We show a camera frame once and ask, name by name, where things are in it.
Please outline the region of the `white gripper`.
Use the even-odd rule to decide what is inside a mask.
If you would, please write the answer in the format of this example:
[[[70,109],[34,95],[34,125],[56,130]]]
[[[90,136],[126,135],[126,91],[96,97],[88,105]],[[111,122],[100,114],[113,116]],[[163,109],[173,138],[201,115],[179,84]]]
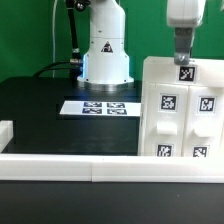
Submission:
[[[194,41],[194,29],[201,25],[206,0],[167,0],[167,25],[174,32],[174,63],[188,65]]]

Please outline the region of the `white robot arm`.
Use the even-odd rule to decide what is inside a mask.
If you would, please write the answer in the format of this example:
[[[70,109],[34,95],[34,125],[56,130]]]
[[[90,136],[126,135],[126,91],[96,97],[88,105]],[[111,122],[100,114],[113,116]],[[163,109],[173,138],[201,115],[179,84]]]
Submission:
[[[195,28],[202,23],[206,0],[167,0],[167,24],[175,28],[174,63],[188,65]],[[131,87],[129,56],[124,50],[125,12],[115,0],[92,0],[90,45],[83,57],[80,87],[117,91]]]

